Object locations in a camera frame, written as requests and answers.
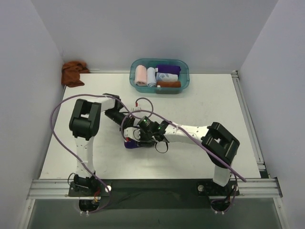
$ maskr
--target metal frame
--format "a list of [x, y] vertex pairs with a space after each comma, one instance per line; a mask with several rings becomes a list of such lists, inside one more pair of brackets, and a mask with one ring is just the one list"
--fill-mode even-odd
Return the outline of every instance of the metal frame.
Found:
[[[240, 195], [236, 198], [282, 197], [277, 179], [251, 178], [247, 179], [246, 183], [241, 180], [238, 181]], [[92, 199], [92, 197], [69, 197], [68, 193], [69, 185], [65, 179], [33, 180], [28, 199]]]
[[257, 139], [255, 129], [254, 129], [254, 126], [253, 126], [253, 122], [252, 122], [252, 119], [251, 119], [251, 116], [250, 116], [250, 112], [249, 112], [247, 103], [246, 103], [245, 98], [244, 98], [242, 87], [239, 83], [238, 75], [237, 74], [231, 74], [231, 76], [232, 76], [232, 80], [233, 80], [233, 83], [234, 83], [234, 86], [235, 86], [235, 90], [236, 90], [237, 98], [238, 98], [238, 101], [239, 101], [239, 104], [240, 104], [240, 108], [241, 108], [243, 116], [244, 116], [244, 120], [245, 120], [245, 123], [246, 123], [248, 134], [250, 136], [250, 141], [251, 141], [251, 145], [252, 145], [252, 148], [253, 148], [253, 151], [254, 151], [256, 161], [258, 162], [258, 164], [263, 164], [264, 163], [264, 158], [263, 158], [261, 148], [260, 148], [259, 143], [258, 143], [258, 139]]
[[290, 229], [281, 198], [273, 198], [275, 209], [283, 229]]
[[18, 225], [18, 229], [26, 229], [28, 227], [31, 219], [32, 211], [34, 208], [34, 204], [35, 204], [34, 199], [27, 199], [21, 220]]

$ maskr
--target purple cloth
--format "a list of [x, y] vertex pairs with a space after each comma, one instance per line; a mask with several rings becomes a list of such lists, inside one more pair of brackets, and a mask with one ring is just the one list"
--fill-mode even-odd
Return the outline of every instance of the purple cloth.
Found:
[[159, 73], [170, 73], [178, 76], [181, 71], [180, 66], [168, 65], [168, 64], [158, 64], [156, 68], [158, 68]]
[[128, 142], [124, 142], [124, 146], [126, 149], [139, 148], [138, 142], [132, 139], [130, 139]]

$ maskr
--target brown towel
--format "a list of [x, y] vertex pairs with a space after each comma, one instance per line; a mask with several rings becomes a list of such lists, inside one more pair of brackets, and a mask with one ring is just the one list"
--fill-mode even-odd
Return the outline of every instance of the brown towel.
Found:
[[176, 81], [176, 82], [164, 82], [164, 81], [158, 81], [157, 82], [157, 87], [181, 87], [181, 82]]
[[68, 87], [77, 87], [85, 85], [80, 81], [80, 73], [90, 73], [87, 64], [83, 61], [70, 61], [65, 63], [61, 69], [61, 84]]

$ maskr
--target purple cable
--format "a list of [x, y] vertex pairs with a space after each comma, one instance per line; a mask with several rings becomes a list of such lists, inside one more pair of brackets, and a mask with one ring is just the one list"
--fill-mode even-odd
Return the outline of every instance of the purple cable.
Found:
[[[126, 138], [124, 137], [124, 133], [123, 133], [123, 123], [125, 122], [126, 118], [129, 117], [130, 115], [132, 115], [133, 117], [135, 118], [138, 118], [136, 116], [133, 115], [133, 113], [138, 113], [138, 112], [148, 112], [150, 113], [151, 115], [155, 115], [161, 119], [163, 119], [164, 121], [166, 121], [167, 123], [171, 124], [172, 126], [176, 127], [176, 128], [179, 128], [181, 129], [192, 141], [194, 141], [200, 148], [202, 148], [203, 150], [205, 150], [209, 155], [211, 155], [212, 157], [214, 157], [217, 161], [219, 161], [222, 165], [224, 165], [225, 167], [227, 167], [231, 172], [232, 174], [234, 174], [235, 178], [237, 179], [236, 176], [238, 176], [243, 182], [246, 182], [246, 179], [244, 177], [242, 177], [240, 174], [238, 174], [234, 169], [232, 169], [230, 166], [228, 166], [222, 159], [220, 159], [218, 156], [216, 156], [215, 154], [213, 154], [210, 150], [208, 150], [207, 148], [205, 148], [203, 145], [201, 145], [201, 142], [199, 142], [198, 140], [192, 138], [188, 133], [187, 131], [185, 131], [183, 128], [179, 127], [179, 126], [176, 126], [175, 124], [173, 124], [171, 121], [165, 119], [164, 117], [160, 116], [159, 114], [153, 112], [153, 104], [152, 102], [147, 99], [147, 98], [144, 98], [144, 97], [141, 97], [141, 98], [138, 98], [136, 100], [139, 101], [140, 99], [145, 99], [147, 100], [151, 106], [152, 106], [152, 110], [151, 111], [146, 111], [146, 110], [138, 110], [138, 111], [132, 111], [130, 112], [130, 110], [125, 106], [125, 104], [119, 100], [118, 98], [116, 97], [113, 97], [113, 96], [110, 96], [110, 95], [93, 95], [93, 94], [77, 94], [77, 95], [73, 95], [73, 96], [70, 96], [64, 100], [62, 100], [51, 112], [51, 115], [50, 115], [50, 127], [51, 127], [51, 131], [52, 131], [52, 134], [54, 135], [55, 139], [58, 141], [58, 143], [63, 147], [65, 148], [69, 153], [71, 153], [74, 157], [76, 157], [77, 160], [80, 161], [80, 163], [83, 165], [83, 167], [88, 171], [89, 174], [91, 174], [92, 176], [94, 176], [105, 188], [106, 190], [108, 191], [109, 193], [109, 200], [106, 204], [104, 204], [103, 206], [99, 207], [98, 209], [94, 210], [94, 211], [91, 211], [90, 213], [95, 213], [95, 212], [98, 212], [100, 210], [102, 210], [103, 208], [105, 208], [106, 206], [108, 206], [108, 204], [110, 203], [110, 199], [111, 199], [111, 192], [110, 190], [108, 189], [107, 185], [105, 184], [105, 182], [103, 182], [98, 176], [96, 176], [94, 173], [92, 173], [88, 167], [86, 167], [86, 165], [83, 163], [82, 159], [77, 156], [72, 150], [70, 150], [59, 138], [58, 136], [56, 135], [55, 131], [54, 131], [54, 125], [53, 125], [53, 116], [54, 116], [54, 113], [55, 111], [61, 106], [61, 104], [63, 104], [64, 102], [70, 100], [70, 99], [73, 99], [73, 98], [76, 98], [76, 97], [81, 97], [81, 96], [89, 96], [89, 97], [96, 97], [96, 98], [112, 98], [112, 99], [115, 99], [116, 101], [118, 101], [119, 103], [121, 103], [123, 105], [123, 107], [126, 109], [127, 112], [129, 112], [123, 119], [122, 123], [121, 123], [121, 134], [123, 136], [123, 138], [126, 140]], [[235, 195], [236, 195], [236, 190], [234, 192], [234, 196], [233, 196], [233, 199], [231, 201], [231, 204], [230, 206], [233, 204], [234, 202], [234, 199], [235, 199]]]
[[71, 153], [74, 157], [76, 157], [76, 159], [77, 159], [78, 161], [81, 162], [81, 164], [82, 164], [83, 167], [87, 170], [87, 172], [90, 173], [92, 176], [94, 176], [95, 179], [97, 179], [97, 180], [106, 188], [106, 190], [107, 190], [108, 193], [109, 193], [109, 200], [108, 200], [108, 202], [107, 202], [106, 204], [104, 204], [103, 206], [99, 207], [98, 209], [96, 209], [96, 210], [90, 212], [90, 213], [95, 213], [95, 212], [98, 212], [98, 211], [102, 210], [102, 209], [105, 208], [106, 206], [108, 206], [108, 204], [110, 203], [111, 192], [110, 192], [110, 190], [108, 189], [108, 187], [107, 187], [107, 185], [105, 184], [105, 182], [102, 181], [102, 180], [101, 180], [98, 176], [96, 176], [94, 173], [92, 173], [92, 172], [88, 169], [88, 167], [83, 163], [82, 159], [81, 159], [79, 156], [77, 156], [72, 150], [70, 150], [70, 149], [69, 149], [69, 148], [68, 148], [68, 147], [58, 138], [57, 134], [56, 134], [55, 131], [54, 131], [54, 124], [53, 124], [53, 116], [54, 116], [54, 113], [55, 113], [55, 111], [60, 107], [60, 105], [63, 104], [64, 102], [70, 100], [70, 99], [73, 99], [73, 98], [76, 98], [76, 97], [81, 97], [81, 96], [90, 96], [90, 97], [97, 97], [97, 98], [103, 98], [103, 97], [105, 97], [105, 98], [112, 98], [112, 99], [115, 99], [115, 100], [117, 100], [118, 102], [120, 102], [120, 103], [123, 105], [123, 107], [124, 107], [128, 112], [130, 112], [130, 111], [129, 111], [128, 108], [125, 106], [125, 104], [122, 103], [122, 101], [120, 101], [119, 99], [117, 99], [117, 98], [115, 98], [115, 97], [113, 97], [113, 96], [110, 96], [110, 95], [77, 94], [77, 95], [73, 95], [73, 96], [71, 96], [71, 97], [68, 97], [68, 98], [62, 100], [62, 101], [52, 110], [52, 112], [51, 112], [51, 115], [50, 115], [50, 127], [51, 127], [51, 131], [52, 131], [52, 134], [54, 135], [55, 139], [58, 141], [58, 143], [59, 143], [63, 148], [65, 148], [69, 153]]
[[[213, 211], [216, 211], [217, 213], [221, 213], [221, 212], [225, 213], [225, 212], [227, 212], [228, 210], [230, 210], [230, 208], [231, 208], [231, 207], [233, 206], [233, 204], [234, 204], [235, 197], [236, 197], [236, 193], [237, 193], [237, 177], [236, 177], [235, 174], [233, 174], [233, 175], [234, 175], [234, 177], [235, 177], [236, 183], [235, 183], [235, 186], [234, 186], [234, 194], [233, 194], [231, 203], [230, 203], [230, 205], [229, 205], [224, 211], [217, 211], [217, 210], [215, 210], [215, 209], [211, 206], [211, 209], [212, 209]], [[219, 201], [219, 200], [222, 200], [222, 199], [214, 199], [214, 200], [211, 201], [211, 203], [214, 203], [214, 202]]]
[[138, 111], [132, 111], [132, 112], [129, 112], [129, 114], [127, 114], [122, 123], [121, 123], [121, 127], [120, 127], [120, 130], [121, 130], [121, 134], [123, 136], [123, 138], [126, 140], [126, 138], [124, 137], [124, 132], [123, 132], [123, 124], [126, 120], [126, 118], [129, 116], [129, 115], [132, 115], [133, 113], [138, 113], [138, 112], [148, 112], [148, 113], [151, 113], [161, 119], [163, 119], [164, 121], [166, 121], [168, 124], [182, 130], [186, 136], [188, 136], [193, 142], [195, 142], [201, 149], [203, 149], [204, 151], [206, 151], [210, 156], [212, 156], [213, 158], [215, 158], [217, 161], [219, 161], [223, 166], [225, 166], [227, 169], [229, 169], [231, 171], [232, 174], [238, 176], [243, 182], [247, 182], [247, 180], [241, 176], [239, 173], [237, 173], [231, 166], [229, 166], [228, 164], [226, 164], [221, 158], [219, 158], [217, 155], [215, 155], [214, 153], [212, 153], [210, 150], [208, 150], [206, 147], [204, 147], [200, 141], [198, 141], [197, 139], [193, 138], [186, 130], [184, 130], [183, 128], [181, 128], [180, 126], [177, 126], [175, 125], [174, 123], [172, 123], [171, 121], [167, 120], [166, 118], [162, 117], [161, 115], [155, 113], [155, 112], [152, 112], [152, 111], [146, 111], [146, 110], [138, 110]]

